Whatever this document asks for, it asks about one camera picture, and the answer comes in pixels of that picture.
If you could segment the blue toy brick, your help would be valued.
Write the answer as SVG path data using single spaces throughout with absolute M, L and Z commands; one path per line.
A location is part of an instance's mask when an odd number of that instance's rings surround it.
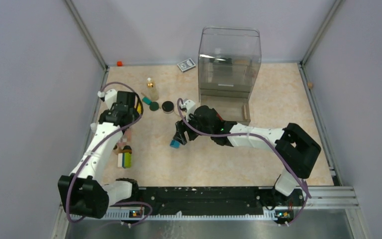
M 180 147 L 180 142 L 178 142 L 178 141 L 176 141 L 176 140 L 172 140 L 171 142 L 170 142 L 170 147 L 172 147 L 172 148 L 179 148 Z

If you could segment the black round compact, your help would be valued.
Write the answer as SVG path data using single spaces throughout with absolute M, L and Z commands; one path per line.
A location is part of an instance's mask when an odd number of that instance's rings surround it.
M 162 111 L 166 114 L 171 114 L 174 112 L 174 103 L 171 101 L 165 101 L 162 103 Z

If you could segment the eyeshadow palette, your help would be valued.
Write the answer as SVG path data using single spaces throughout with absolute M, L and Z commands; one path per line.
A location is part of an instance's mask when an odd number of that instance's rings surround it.
M 132 138 L 132 129 L 128 129 L 125 131 L 121 139 L 117 142 L 117 146 L 122 149 L 126 145 L 130 145 L 131 138 Z

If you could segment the foundation bottle black cap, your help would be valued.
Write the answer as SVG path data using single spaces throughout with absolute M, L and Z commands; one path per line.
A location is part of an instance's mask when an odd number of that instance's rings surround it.
M 119 145 L 116 145 L 114 148 L 113 148 L 113 151 L 116 155 L 118 154 L 123 154 L 123 153 L 132 153 L 132 148 L 129 146 L 129 145 L 125 145 L 123 147 L 119 146 Z

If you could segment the clear acrylic makeup organizer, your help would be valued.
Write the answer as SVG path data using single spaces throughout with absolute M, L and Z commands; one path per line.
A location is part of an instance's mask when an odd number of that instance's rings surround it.
M 249 99 L 261 68 L 259 30 L 208 26 L 198 51 L 199 102 L 214 108 L 225 120 L 249 125 Z M 243 120 L 243 105 L 248 119 Z

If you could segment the gold lipstick tube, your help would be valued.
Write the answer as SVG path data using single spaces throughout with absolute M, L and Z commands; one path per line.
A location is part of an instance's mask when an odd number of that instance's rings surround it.
M 248 114 L 247 114 L 246 105 L 243 105 L 242 110 L 243 110 L 243 120 L 247 120 Z

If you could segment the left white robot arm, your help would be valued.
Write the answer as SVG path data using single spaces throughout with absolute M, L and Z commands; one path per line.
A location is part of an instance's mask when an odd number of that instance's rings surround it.
M 103 184 L 103 173 L 109 158 L 124 133 L 136 123 L 141 113 L 142 103 L 136 92 L 99 92 L 98 96 L 106 104 L 97 120 L 91 125 L 94 136 L 77 166 L 58 180 L 58 190 L 67 216 L 77 215 L 100 219 L 107 209 L 123 201 L 133 206 L 139 201 L 137 182 L 133 179 L 116 179 Z

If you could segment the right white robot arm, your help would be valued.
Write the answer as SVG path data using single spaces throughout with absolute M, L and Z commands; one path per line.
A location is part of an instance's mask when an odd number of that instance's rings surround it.
M 284 165 L 274 184 L 272 200 L 285 205 L 297 186 L 307 197 L 311 196 L 306 179 L 311 175 L 321 147 L 298 124 L 289 123 L 284 128 L 259 128 L 224 120 L 215 109 L 196 107 L 193 101 L 178 102 L 177 108 L 181 120 L 176 122 L 173 139 L 181 145 L 199 136 L 207 136 L 220 146 L 271 151 Z

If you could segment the teal block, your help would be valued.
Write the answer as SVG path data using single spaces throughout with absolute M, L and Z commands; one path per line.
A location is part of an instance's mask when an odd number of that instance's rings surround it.
M 152 103 L 152 101 L 149 98 L 147 98 L 147 97 L 143 97 L 142 98 L 142 102 L 147 104 L 147 105 L 151 105 L 151 103 Z

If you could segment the dark green round disc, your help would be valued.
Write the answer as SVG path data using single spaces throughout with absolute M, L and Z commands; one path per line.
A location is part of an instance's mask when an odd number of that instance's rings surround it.
M 158 102 L 151 102 L 151 103 L 149 104 L 149 109 L 150 109 L 151 111 L 157 111 L 159 108 L 160 108 L 160 106 L 159 106 L 159 103 L 158 103 Z

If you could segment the clear pump bottle gold collar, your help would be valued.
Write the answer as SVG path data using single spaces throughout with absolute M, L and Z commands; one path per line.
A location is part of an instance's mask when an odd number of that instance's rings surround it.
M 151 101 L 157 101 L 159 99 L 159 93 L 155 81 L 150 77 L 147 78 L 147 88 Z

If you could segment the green white toy brick stack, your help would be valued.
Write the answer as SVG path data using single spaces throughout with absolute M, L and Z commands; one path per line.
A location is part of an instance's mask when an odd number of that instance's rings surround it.
M 117 167 L 130 168 L 132 166 L 132 154 L 130 152 L 124 152 L 118 154 Z

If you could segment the playing card box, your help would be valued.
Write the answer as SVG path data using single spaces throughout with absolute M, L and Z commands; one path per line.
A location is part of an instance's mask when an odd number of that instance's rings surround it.
M 194 63 L 194 61 L 191 58 L 189 58 L 187 60 L 184 60 L 184 61 L 178 63 L 177 66 L 178 66 L 179 70 L 182 73 L 184 73 L 186 71 L 189 71 L 189 70 L 195 68 L 196 64 Z

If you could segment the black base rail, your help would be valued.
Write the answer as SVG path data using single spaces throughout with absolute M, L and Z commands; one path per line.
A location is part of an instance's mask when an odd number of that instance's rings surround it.
M 130 201 L 145 202 L 153 216 L 262 215 L 272 207 L 272 187 L 140 187 Z

